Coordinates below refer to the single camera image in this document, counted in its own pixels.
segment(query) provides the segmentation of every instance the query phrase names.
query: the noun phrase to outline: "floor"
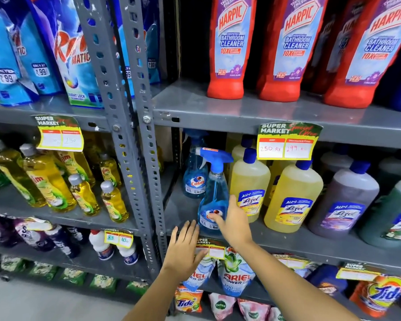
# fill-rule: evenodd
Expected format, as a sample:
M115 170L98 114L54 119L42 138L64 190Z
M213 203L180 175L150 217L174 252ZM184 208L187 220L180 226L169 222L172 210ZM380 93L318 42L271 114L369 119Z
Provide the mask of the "floor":
M121 321L131 305L51 289L21 280L0 280L0 321ZM189 315L167 321L201 321Z

